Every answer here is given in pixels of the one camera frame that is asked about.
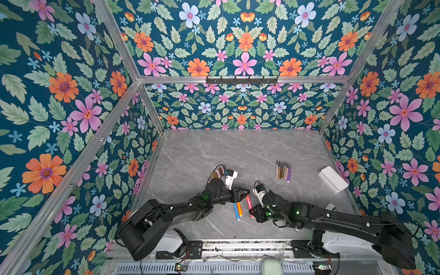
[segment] gray marble surface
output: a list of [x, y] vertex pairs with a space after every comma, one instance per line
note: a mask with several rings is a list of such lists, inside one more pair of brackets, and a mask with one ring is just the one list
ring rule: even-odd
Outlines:
[[[238, 172], [234, 186], [252, 189], [261, 180], [268, 189], [289, 201], [303, 201], [325, 207], [333, 203], [342, 212], [355, 213], [349, 194], [335, 194], [319, 178], [326, 166], [333, 166], [324, 141], [317, 131], [175, 131], [166, 132], [161, 152], [146, 193], [160, 203], [185, 202], [205, 189], [212, 170], [223, 164]], [[292, 164], [290, 183], [275, 177], [276, 160]], [[252, 204], [257, 199], [250, 196]], [[179, 228], [188, 238], [309, 238], [311, 230], [277, 228], [271, 221], [258, 224], [251, 219], [246, 201], [243, 217], [235, 218], [231, 203], [214, 206], [205, 219], [185, 222]]]

